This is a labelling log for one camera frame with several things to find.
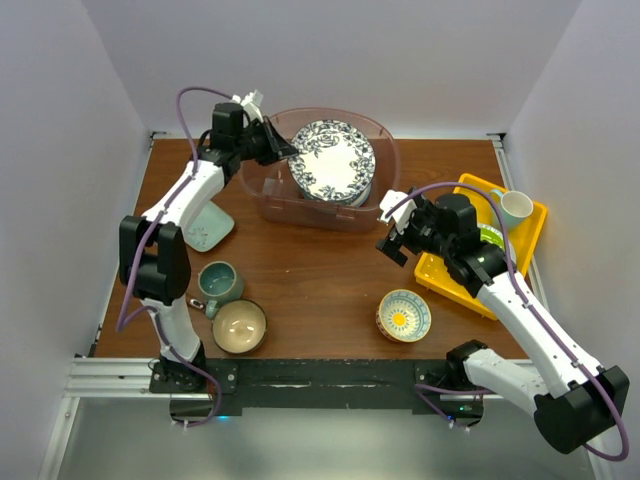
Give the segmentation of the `blue floral plate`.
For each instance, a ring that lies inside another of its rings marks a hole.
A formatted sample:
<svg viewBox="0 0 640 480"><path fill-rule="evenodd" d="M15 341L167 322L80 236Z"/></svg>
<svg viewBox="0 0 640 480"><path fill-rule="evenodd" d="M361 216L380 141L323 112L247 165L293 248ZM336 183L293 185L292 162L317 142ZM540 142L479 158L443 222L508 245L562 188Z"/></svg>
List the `blue floral plate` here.
<svg viewBox="0 0 640 480"><path fill-rule="evenodd" d="M291 144L299 154L288 160L288 167L299 190L329 200L351 198L372 186L375 151L354 126L316 120L299 129Z"/></svg>

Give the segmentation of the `green rim lettered plate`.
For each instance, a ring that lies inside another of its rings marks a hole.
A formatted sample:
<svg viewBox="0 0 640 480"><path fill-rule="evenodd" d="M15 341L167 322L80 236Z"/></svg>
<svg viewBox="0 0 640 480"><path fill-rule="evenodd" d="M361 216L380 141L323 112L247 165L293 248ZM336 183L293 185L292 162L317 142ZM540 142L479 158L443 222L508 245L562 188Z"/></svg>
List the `green rim lettered plate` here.
<svg viewBox="0 0 640 480"><path fill-rule="evenodd" d="M351 206L351 207L359 207L361 206L369 197L372 186L369 185L365 190L363 190L359 195L353 196L351 198L343 198L343 199L322 199L319 197L315 197L310 195L303 190L300 190L299 193L302 195L304 199L312 200L312 201L321 201L321 202L329 202L332 204L342 205L342 206Z"/></svg>

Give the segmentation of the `mint green rectangular dish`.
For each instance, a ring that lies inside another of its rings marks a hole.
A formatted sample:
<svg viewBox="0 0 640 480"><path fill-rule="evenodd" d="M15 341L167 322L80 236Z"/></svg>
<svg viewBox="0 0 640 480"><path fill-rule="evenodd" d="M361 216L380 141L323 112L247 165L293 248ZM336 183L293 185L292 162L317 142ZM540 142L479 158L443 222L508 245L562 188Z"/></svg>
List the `mint green rectangular dish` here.
<svg viewBox="0 0 640 480"><path fill-rule="evenodd" d="M187 246L204 253L218 245L234 228L234 219L214 202L207 202L186 231Z"/></svg>

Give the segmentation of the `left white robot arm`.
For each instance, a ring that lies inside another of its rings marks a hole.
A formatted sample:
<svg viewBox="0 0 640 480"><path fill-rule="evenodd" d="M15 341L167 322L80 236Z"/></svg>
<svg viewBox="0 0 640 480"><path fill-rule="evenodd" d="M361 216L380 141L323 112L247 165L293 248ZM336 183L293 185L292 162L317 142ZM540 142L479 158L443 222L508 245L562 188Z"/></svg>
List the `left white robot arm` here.
<svg viewBox="0 0 640 480"><path fill-rule="evenodd" d="M184 172L140 216L119 226L119 276L125 297L151 317L160 343L160 374L185 392L210 381L204 346L188 311L191 265L185 230L245 160L267 166L296 154L260 110L255 93L218 103L210 130L193 146Z"/></svg>

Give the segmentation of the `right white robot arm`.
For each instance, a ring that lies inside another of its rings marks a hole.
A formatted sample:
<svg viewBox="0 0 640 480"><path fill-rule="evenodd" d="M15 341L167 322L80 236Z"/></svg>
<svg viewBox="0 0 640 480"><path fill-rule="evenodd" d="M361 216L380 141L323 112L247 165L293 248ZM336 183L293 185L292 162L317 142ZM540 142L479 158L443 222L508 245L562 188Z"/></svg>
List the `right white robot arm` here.
<svg viewBox="0 0 640 480"><path fill-rule="evenodd" d="M627 375L618 366L604 367L563 330L531 293L507 246L482 240L467 196L449 192L429 201L425 191L384 195L379 219L391 229L378 250L398 265L407 260L404 249L442 258L449 276L496 315L535 367L528 371L469 341L447 355L448 386L459 393L502 396L528 413L560 453L584 447L611 462L625 460Z"/></svg>

